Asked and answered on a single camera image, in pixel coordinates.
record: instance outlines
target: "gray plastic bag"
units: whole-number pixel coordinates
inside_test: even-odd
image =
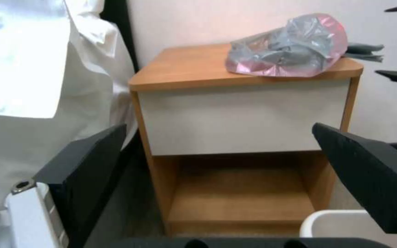
[[[308,14],[288,20],[282,28],[231,42],[229,72],[313,77],[324,72],[347,50],[343,26],[328,14]]]

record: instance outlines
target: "nightstand top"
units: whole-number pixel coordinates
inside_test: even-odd
[[[131,80],[132,91],[267,84],[285,81],[341,80],[362,74],[362,64],[341,58],[315,77],[260,77],[227,72],[229,44],[165,49]]]

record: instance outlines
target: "metal ring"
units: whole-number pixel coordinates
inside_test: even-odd
[[[22,180],[13,185],[13,187],[11,188],[11,193],[13,195],[16,195],[26,190],[29,190],[33,187],[36,187],[35,180],[33,179]]]

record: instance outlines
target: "white plastic bin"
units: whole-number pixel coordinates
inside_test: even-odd
[[[386,234],[365,210],[322,210],[307,217],[300,237],[355,237],[397,247],[397,234]]]

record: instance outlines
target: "white drawer front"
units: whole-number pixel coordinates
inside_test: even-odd
[[[155,155],[319,149],[312,125],[340,127],[350,80],[140,92]]]

